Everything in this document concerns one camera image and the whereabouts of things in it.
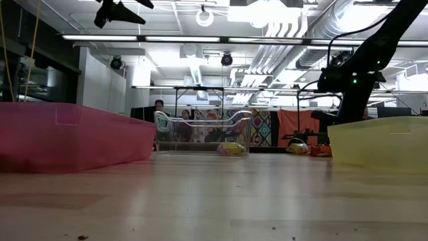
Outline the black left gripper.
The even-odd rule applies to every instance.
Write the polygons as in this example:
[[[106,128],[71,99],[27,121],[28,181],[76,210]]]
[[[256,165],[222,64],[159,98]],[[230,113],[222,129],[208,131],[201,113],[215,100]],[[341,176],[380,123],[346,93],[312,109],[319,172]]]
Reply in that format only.
[[[144,25],[146,21],[124,6],[122,2],[115,3],[113,0],[96,0],[101,7],[96,12],[94,24],[102,29],[108,21],[123,21],[128,23],[137,23]],[[135,0],[149,9],[154,5],[151,0]]]

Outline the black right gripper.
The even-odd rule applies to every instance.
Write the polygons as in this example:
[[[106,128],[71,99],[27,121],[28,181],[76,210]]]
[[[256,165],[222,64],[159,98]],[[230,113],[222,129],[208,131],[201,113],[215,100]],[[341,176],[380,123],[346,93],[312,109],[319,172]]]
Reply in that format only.
[[[341,66],[328,65],[322,69],[317,87],[320,93],[342,93],[343,100],[337,116],[322,110],[313,110],[310,117],[320,121],[325,126],[354,123],[361,121],[367,100],[373,89],[379,89],[380,83],[387,80],[382,72],[352,72]]]

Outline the orange candy packet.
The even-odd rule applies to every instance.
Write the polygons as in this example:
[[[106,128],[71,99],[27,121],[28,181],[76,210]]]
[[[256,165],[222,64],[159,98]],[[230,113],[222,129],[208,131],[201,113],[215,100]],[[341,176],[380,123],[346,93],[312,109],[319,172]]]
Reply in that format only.
[[[330,145],[310,145],[310,155],[313,157],[331,157],[332,149]]]

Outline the yellow candy packet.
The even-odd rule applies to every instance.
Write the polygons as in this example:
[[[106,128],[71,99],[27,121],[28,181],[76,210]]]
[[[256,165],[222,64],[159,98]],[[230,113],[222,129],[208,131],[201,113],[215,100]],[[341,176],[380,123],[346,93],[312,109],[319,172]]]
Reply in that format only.
[[[286,148],[286,151],[295,155],[310,154],[310,148],[305,143],[292,143]]]
[[[220,143],[217,152],[220,155],[243,155],[245,148],[238,143]]]

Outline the yellow plastic bin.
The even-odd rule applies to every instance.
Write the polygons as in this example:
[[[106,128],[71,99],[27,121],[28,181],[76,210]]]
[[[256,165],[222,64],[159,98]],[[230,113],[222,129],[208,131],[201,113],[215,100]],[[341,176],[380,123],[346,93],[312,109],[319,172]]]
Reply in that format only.
[[[394,116],[328,127],[336,166],[428,175],[428,117]]]

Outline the colourful diamond quilt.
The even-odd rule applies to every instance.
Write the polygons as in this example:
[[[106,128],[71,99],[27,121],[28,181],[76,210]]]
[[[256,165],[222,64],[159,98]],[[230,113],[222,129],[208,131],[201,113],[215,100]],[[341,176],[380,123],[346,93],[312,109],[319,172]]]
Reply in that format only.
[[[270,111],[250,109],[252,113],[251,120],[251,139],[252,147],[271,147],[272,128]]]

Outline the black overhead light bar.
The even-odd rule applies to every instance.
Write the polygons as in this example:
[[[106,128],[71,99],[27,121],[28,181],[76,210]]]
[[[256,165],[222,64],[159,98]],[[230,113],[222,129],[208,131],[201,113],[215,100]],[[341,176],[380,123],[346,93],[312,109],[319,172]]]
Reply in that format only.
[[[63,34],[72,42],[136,42],[136,43],[195,43],[195,44],[243,44],[284,46],[328,46],[329,39],[298,37],[228,37],[191,35],[90,35]]]

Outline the floral patterned cloth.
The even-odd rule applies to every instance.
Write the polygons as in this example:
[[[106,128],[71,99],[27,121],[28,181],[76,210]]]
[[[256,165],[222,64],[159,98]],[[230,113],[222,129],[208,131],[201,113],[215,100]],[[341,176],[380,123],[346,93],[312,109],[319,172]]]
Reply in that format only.
[[[200,120],[195,127],[191,140],[197,143],[239,143],[246,144],[249,138],[249,121],[251,115],[239,109],[214,108],[195,109],[194,119]]]

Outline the clear plastic bin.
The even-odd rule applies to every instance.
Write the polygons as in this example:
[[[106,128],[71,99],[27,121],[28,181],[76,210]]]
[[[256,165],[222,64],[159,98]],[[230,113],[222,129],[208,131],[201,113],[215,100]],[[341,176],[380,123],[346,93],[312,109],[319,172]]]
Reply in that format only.
[[[156,111],[156,151],[159,154],[246,156],[252,113],[240,110],[227,119],[186,120]]]

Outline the pink plastic bin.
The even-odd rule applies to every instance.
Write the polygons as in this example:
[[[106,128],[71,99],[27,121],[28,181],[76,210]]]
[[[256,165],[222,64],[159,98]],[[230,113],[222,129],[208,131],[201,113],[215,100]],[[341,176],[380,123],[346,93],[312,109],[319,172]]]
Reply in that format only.
[[[149,159],[156,126],[59,102],[0,102],[0,173],[75,173]]]

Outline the black metal frame stand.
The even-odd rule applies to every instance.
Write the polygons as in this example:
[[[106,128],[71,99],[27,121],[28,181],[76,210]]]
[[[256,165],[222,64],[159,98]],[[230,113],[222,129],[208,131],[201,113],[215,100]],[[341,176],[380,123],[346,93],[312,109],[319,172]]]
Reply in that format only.
[[[341,103],[342,103],[342,97],[340,95],[337,95],[335,93],[330,93],[330,94],[324,94],[321,96],[313,96],[313,97],[305,97],[305,98],[300,98],[300,93],[301,92],[305,92],[306,86],[303,87],[302,89],[300,89],[299,91],[297,91],[296,94],[296,99],[297,99],[297,126],[298,126],[298,132],[300,133],[300,101],[301,100],[312,100],[312,99],[316,99],[316,98],[321,98],[321,97],[337,97],[337,99],[339,99],[340,103],[338,105],[338,108],[340,107]],[[325,135],[328,134],[328,127],[329,126],[325,126],[323,124],[320,124],[320,132],[324,133]]]
[[[225,99],[225,89],[224,87],[215,87],[215,86],[174,86],[173,89],[175,90],[175,116],[177,116],[177,109],[178,109],[178,100],[181,96],[178,95],[179,90],[184,90],[183,94],[186,93],[188,90],[194,90],[194,91],[212,91],[214,94],[217,95],[217,97],[221,101],[221,118],[223,118],[223,110],[224,110],[224,99]]]

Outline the black aluminium table frame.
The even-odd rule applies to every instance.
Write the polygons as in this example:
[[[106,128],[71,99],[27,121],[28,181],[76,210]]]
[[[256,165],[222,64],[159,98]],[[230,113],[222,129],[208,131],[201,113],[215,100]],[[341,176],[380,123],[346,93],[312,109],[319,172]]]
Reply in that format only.
[[[154,144],[150,151],[160,154],[180,154],[180,155],[220,155],[217,147],[220,143],[180,143],[163,142]],[[225,155],[225,156],[246,156],[250,153],[287,153],[285,147],[251,147],[242,145],[245,148],[243,155]]]

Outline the silver spiral air duct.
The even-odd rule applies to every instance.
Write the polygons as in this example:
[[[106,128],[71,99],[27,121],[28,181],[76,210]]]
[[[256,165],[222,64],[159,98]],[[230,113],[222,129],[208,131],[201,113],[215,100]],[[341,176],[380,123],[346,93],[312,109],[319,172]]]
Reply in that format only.
[[[383,6],[355,5],[355,1],[337,0],[309,31],[309,38],[332,39],[342,33],[370,26],[386,11]]]

